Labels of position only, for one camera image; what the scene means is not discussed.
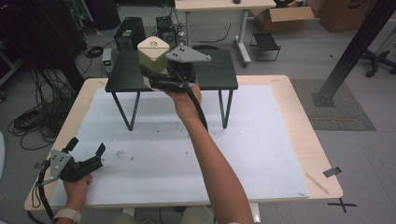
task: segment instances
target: forearm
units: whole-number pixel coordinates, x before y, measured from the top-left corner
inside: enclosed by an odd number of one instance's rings
[[[230,164],[198,119],[184,122],[219,223],[253,223],[246,193]]]

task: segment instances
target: black pole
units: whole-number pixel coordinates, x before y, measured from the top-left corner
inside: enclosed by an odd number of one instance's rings
[[[332,73],[320,88],[319,92],[312,93],[316,106],[334,106],[332,98],[352,71],[363,52],[369,48],[378,33],[388,22],[396,9],[395,0],[378,0],[361,28],[341,56]]]

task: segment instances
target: office chair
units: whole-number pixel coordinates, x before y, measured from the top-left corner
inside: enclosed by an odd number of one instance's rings
[[[367,77],[372,77],[378,71],[378,64],[382,63],[387,66],[392,67],[390,73],[396,75],[396,62],[392,62],[387,59],[390,50],[385,50],[385,48],[393,41],[396,37],[396,28],[388,35],[387,39],[381,44],[378,50],[374,53],[370,50],[366,50],[361,55],[361,59],[370,60],[372,63],[372,70],[366,73]]]

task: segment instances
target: chair wheel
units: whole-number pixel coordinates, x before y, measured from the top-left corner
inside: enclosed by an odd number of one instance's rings
[[[366,77],[372,77],[373,75],[375,75],[375,72],[373,71],[366,73]]]

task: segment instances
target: white tabletop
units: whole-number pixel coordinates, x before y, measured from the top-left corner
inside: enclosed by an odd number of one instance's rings
[[[179,11],[252,9],[276,5],[273,0],[241,0],[240,4],[235,4],[233,0],[176,0],[175,3]]]
[[[238,76],[237,79],[239,85],[271,86],[309,189],[308,200],[340,198],[343,191],[336,176],[327,178],[322,173],[332,167],[290,80],[286,76],[279,75]],[[96,90],[103,88],[106,83],[107,78],[91,78],[85,81],[53,148],[65,147],[69,140],[78,134],[78,129],[90,107]],[[55,187],[56,183],[48,184],[45,187],[49,200],[52,198]],[[24,207],[26,210],[43,209],[42,206],[39,208],[32,207],[30,193],[26,197]]]

